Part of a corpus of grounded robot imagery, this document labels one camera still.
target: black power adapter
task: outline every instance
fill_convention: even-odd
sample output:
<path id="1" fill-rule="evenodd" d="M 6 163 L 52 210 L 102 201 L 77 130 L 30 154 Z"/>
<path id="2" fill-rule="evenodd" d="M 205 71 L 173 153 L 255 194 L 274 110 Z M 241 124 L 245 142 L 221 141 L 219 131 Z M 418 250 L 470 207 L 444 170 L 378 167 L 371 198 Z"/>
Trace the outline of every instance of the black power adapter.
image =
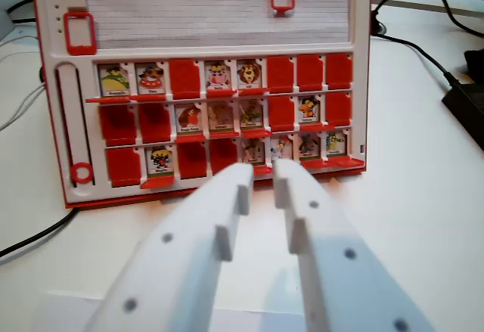
<path id="1" fill-rule="evenodd" d="M 445 94 L 442 103 L 484 150 L 484 85 L 460 84 L 450 73 L 444 73 L 444 76 L 451 84 L 451 90 Z"/>

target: white table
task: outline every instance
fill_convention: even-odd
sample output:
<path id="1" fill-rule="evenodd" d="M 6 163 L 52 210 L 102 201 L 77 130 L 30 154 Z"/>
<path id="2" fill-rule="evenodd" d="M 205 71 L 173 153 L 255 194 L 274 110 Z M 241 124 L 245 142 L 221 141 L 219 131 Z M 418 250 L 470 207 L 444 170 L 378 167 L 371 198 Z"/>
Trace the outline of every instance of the white table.
<path id="1" fill-rule="evenodd" d="M 444 14 L 384 8 L 380 19 L 390 35 L 416 41 L 450 70 L 464 64 L 463 51 L 484 47 Z M 482 21 L 459 20 L 484 29 Z M 0 48 L 0 58 L 35 51 L 24 41 Z M 0 64 L 2 119 L 38 84 L 39 66 L 35 54 Z M 484 325 L 484 152 L 440 102 L 443 83 L 410 48 L 372 39 L 368 170 L 321 183 L 436 330 L 477 332 Z M 3 249 L 65 211 L 45 96 L 0 140 Z M 219 308 L 303 312 L 297 262 L 273 196 L 258 188 L 240 221 L 234 261 L 222 266 Z M 46 244 L 0 265 L 0 329 L 30 331 L 48 291 L 103 297 L 136 243 L 179 202 L 83 212 Z"/>

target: character card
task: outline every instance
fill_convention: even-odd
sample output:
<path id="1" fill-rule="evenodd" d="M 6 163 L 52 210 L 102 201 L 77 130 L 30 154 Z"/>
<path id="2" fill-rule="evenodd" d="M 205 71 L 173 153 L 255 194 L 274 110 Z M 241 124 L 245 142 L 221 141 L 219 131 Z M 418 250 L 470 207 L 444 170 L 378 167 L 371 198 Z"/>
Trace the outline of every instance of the character card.
<path id="1" fill-rule="evenodd" d="M 293 159 L 293 142 L 286 135 L 271 138 L 271 159 Z"/>
<path id="2" fill-rule="evenodd" d="M 239 106 L 241 129 L 262 128 L 264 126 L 262 104 L 258 100 L 241 100 Z"/>
<path id="3" fill-rule="evenodd" d="M 343 131 L 327 133 L 326 157 L 345 156 L 348 154 L 347 147 L 347 136 Z"/>
<path id="4" fill-rule="evenodd" d="M 164 94 L 163 69 L 154 62 L 136 64 L 136 81 L 139 94 Z"/>
<path id="5" fill-rule="evenodd" d="M 265 164 L 264 141 L 260 138 L 242 138 L 242 162 L 254 166 Z"/>
<path id="6" fill-rule="evenodd" d="M 146 148 L 146 163 L 148 178 L 173 174 L 172 152 L 164 146 Z"/>
<path id="7" fill-rule="evenodd" d="M 224 61 L 205 62 L 205 79 L 207 90 L 231 88 L 230 67 Z"/>
<path id="8" fill-rule="evenodd" d="M 319 123 L 319 100 L 311 96 L 298 97 L 297 119 L 299 123 Z"/>
<path id="9" fill-rule="evenodd" d="M 226 132 L 234 130 L 234 111 L 225 101 L 208 103 L 209 130 Z"/>
<path id="10" fill-rule="evenodd" d="M 239 88 L 261 88 L 262 68 L 255 60 L 237 61 Z"/>
<path id="11" fill-rule="evenodd" d="M 99 64 L 101 96 L 129 95 L 128 73 L 119 64 Z"/>
<path id="12" fill-rule="evenodd" d="M 299 159 L 315 160 L 321 158 L 321 139 L 317 134 L 299 135 Z"/>
<path id="13" fill-rule="evenodd" d="M 179 134 L 201 133 L 202 116 L 201 109 L 195 104 L 176 104 L 175 118 L 176 130 Z"/>

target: lined paper card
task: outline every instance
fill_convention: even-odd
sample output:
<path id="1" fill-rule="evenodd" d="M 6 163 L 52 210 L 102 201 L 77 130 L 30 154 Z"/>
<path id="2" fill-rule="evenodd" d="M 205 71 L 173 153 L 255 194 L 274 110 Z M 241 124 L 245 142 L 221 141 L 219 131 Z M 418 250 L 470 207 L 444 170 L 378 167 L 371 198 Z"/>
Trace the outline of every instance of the lined paper card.
<path id="1" fill-rule="evenodd" d="M 288 45 L 349 41 L 349 0 L 87 0 L 99 48 Z"/>

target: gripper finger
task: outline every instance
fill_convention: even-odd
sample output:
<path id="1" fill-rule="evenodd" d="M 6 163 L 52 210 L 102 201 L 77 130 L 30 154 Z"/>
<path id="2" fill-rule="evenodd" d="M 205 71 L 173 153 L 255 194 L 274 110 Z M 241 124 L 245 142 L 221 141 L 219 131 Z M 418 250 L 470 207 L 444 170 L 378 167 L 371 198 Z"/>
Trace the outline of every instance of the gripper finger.
<path id="1" fill-rule="evenodd" d="M 432 331 L 329 193 L 292 160 L 275 161 L 275 202 L 299 261 L 307 330 Z"/>
<path id="2" fill-rule="evenodd" d="M 86 331 L 206 332 L 252 189 L 253 167 L 237 163 L 184 200 L 138 245 Z"/>

